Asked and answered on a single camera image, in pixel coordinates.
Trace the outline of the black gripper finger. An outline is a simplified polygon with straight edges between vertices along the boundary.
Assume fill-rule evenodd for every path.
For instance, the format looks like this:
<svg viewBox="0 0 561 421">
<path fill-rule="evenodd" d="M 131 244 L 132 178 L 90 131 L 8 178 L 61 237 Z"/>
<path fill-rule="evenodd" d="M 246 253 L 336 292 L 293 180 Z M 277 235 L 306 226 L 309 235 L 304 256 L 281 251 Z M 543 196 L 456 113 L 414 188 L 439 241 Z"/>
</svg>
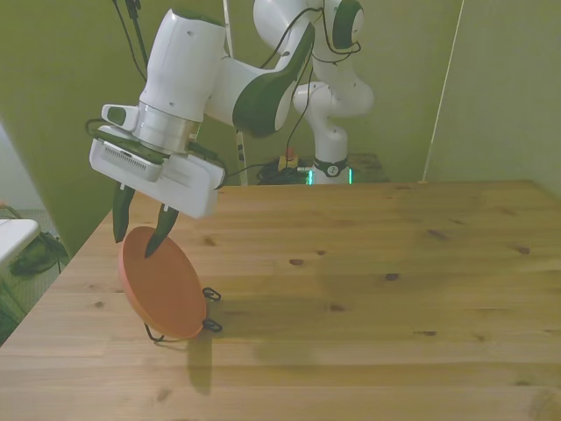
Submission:
<svg viewBox="0 0 561 421">
<path fill-rule="evenodd" d="M 120 243 L 128 229 L 129 209 L 134 197 L 134 189 L 118 182 L 112 203 L 113 235 L 116 243 Z"/>
<path fill-rule="evenodd" d="M 145 257 L 150 258 L 160 247 L 160 245 L 167 238 L 168 234 L 172 231 L 175 222 L 178 218 L 179 211 L 166 205 L 162 204 L 160 206 L 160 212 L 158 215 L 157 226 L 148 240 L 146 246 Z"/>
</svg>

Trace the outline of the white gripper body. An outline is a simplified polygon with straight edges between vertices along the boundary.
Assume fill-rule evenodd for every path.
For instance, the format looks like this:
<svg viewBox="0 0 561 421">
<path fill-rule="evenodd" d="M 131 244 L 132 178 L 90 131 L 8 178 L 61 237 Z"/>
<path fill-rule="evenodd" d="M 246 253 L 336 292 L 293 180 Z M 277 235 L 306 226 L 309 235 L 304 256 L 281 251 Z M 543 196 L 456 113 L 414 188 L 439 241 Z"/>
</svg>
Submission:
<svg viewBox="0 0 561 421">
<path fill-rule="evenodd" d="M 118 177 L 125 185 L 192 218 L 211 215 L 217 206 L 217 187 L 225 170 L 194 155 L 174 154 L 164 160 L 156 181 L 131 170 L 121 170 Z"/>
</svg>

